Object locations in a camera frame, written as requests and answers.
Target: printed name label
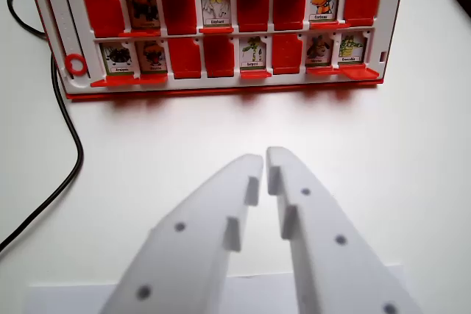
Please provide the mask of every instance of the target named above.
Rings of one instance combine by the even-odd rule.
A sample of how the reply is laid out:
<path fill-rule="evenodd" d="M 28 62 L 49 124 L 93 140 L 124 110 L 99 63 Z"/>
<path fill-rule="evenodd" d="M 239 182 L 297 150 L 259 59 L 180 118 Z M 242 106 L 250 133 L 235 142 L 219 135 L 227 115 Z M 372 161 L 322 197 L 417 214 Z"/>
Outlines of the printed name label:
<path fill-rule="evenodd" d="M 340 58 L 342 62 L 358 62 L 360 57 Z"/>

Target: screw hole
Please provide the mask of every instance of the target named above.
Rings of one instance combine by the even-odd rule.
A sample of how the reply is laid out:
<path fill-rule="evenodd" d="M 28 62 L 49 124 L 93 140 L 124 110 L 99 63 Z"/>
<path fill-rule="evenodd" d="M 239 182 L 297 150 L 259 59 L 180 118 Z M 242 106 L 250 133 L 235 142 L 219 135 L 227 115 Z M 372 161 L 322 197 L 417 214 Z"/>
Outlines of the screw hole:
<path fill-rule="evenodd" d="M 397 309 L 394 305 L 388 303 L 384 306 L 383 308 L 384 312 L 386 314 L 397 314 Z"/>
<path fill-rule="evenodd" d="M 185 228 L 186 228 L 186 224 L 184 224 L 183 222 L 179 222 L 179 223 L 175 224 L 175 230 L 176 230 L 177 232 L 181 232 L 181 231 L 183 231 Z"/>
<path fill-rule="evenodd" d="M 343 236 L 343 235 L 338 235 L 338 236 L 336 237 L 336 242 L 337 242 L 338 244 L 340 244 L 341 246 L 344 246 L 345 244 L 347 244 L 347 239 L 346 239 L 346 237 Z"/>
<path fill-rule="evenodd" d="M 136 293 L 136 296 L 138 297 L 139 300 L 143 301 L 144 299 L 148 299 L 150 297 L 150 287 L 148 285 L 142 285 L 138 288 L 138 292 Z"/>

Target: white table surface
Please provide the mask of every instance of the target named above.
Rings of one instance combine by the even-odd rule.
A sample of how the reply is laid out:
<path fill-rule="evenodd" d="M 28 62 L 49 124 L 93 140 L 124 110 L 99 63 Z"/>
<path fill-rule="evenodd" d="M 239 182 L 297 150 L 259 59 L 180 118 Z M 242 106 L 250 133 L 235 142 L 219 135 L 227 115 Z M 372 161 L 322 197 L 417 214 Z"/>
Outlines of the white table surface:
<path fill-rule="evenodd" d="M 19 15 L 40 26 L 33 0 Z M 54 100 L 49 47 L 0 1 L 0 238 L 63 180 L 75 147 Z M 118 280 L 154 226 L 213 172 L 285 146 L 323 181 L 385 263 L 402 263 L 426 314 L 471 293 L 471 21 L 454 0 L 402 0 L 377 88 L 68 102 L 85 163 L 0 258 L 0 313 L 27 286 Z M 229 274 L 291 270 L 266 183 Z"/>

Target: elephant card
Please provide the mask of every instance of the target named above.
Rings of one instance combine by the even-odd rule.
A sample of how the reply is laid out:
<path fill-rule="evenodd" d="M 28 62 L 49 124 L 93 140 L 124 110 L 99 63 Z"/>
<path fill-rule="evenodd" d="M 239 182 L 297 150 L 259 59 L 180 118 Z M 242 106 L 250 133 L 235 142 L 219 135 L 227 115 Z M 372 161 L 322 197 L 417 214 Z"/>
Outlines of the elephant card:
<path fill-rule="evenodd" d="M 201 0 L 203 26 L 230 26 L 230 0 Z"/>

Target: white plastic frame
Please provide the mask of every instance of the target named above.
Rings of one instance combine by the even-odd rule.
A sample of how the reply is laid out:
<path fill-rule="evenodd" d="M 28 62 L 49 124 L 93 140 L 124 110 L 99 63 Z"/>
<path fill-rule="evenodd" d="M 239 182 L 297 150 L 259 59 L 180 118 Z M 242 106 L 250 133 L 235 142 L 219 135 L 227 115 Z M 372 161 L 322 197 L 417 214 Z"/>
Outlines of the white plastic frame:
<path fill-rule="evenodd" d="M 273 16 L 272 16 L 272 0 L 269 5 L 269 23 L 267 32 L 239 32 L 237 23 L 237 9 L 236 0 L 231 0 L 231 13 L 232 13 L 232 26 L 234 32 L 228 37 L 234 43 L 234 76 L 232 77 L 218 77 L 208 78 L 205 70 L 205 61 L 202 48 L 203 34 L 199 33 L 202 28 L 202 11 L 201 0 L 195 0 L 196 6 L 196 21 L 197 28 L 195 35 L 186 35 L 183 37 L 192 37 L 195 40 L 199 39 L 199 47 L 202 61 L 202 74 L 200 79 L 175 79 L 171 69 L 171 60 L 169 56 L 169 48 L 167 40 L 169 38 L 176 38 L 182 36 L 168 35 L 166 24 L 164 20 L 162 1 L 157 1 L 157 9 L 160 14 L 161 35 L 158 38 L 95 38 L 93 30 L 88 21 L 87 9 L 84 0 L 37 0 L 42 19 L 44 21 L 45 29 L 47 31 L 49 41 L 51 43 L 54 57 L 56 58 L 60 76 L 63 81 L 64 88 L 67 94 L 79 95 L 89 93 L 112 93 L 112 92 L 138 92 L 138 91 L 153 91 L 153 90 L 194 90 L 194 89 L 209 89 L 209 88 L 236 88 L 244 86 L 264 86 L 264 85 L 295 85 L 305 83 L 321 83 L 321 82 L 348 82 L 351 81 L 345 75 L 332 75 L 332 76 L 314 76 L 306 73 L 305 67 L 305 52 L 307 38 L 325 31 L 316 31 L 309 29 L 308 13 L 309 1 L 306 0 L 305 5 L 305 19 L 301 30 L 295 31 L 274 31 Z M 388 57 L 389 47 L 392 40 L 392 32 L 394 29 L 395 17 L 397 14 L 397 5 L 399 0 L 380 0 L 378 14 L 375 17 L 375 22 L 371 27 L 353 27 L 348 29 L 339 29 L 336 31 L 329 31 L 328 33 L 334 36 L 334 48 L 332 64 L 337 68 L 337 55 L 339 53 L 339 38 L 343 32 L 359 32 L 363 31 L 368 37 L 367 48 L 365 52 L 364 62 L 369 68 L 377 71 L 383 78 L 386 68 L 386 61 L 381 61 L 381 58 Z M 343 9 L 345 0 L 339 0 L 337 10 L 337 19 L 343 22 Z M 125 0 L 121 0 L 123 7 L 124 20 L 126 31 L 130 30 L 130 21 L 126 8 Z M 282 74 L 272 75 L 264 80 L 249 80 L 241 79 L 240 69 L 238 67 L 239 53 L 238 53 L 238 39 L 240 37 L 260 35 L 266 43 L 266 70 L 273 74 L 272 70 L 272 35 L 278 33 L 297 33 L 300 35 L 300 40 L 303 42 L 302 48 L 302 63 L 300 72 L 298 74 Z M 159 40 L 162 41 L 161 46 L 165 50 L 166 62 L 168 68 L 168 80 L 165 84 L 159 85 L 129 85 L 112 88 L 92 88 L 91 83 L 102 80 L 106 76 L 104 63 L 102 61 L 101 52 L 99 50 L 99 43 L 108 41 L 122 41 L 128 42 L 132 48 L 133 42 L 137 40 Z M 88 72 L 84 76 L 73 77 L 65 69 L 65 56 L 68 54 L 82 54 L 88 66 Z M 135 70 L 135 77 L 139 76 L 139 70 Z"/>

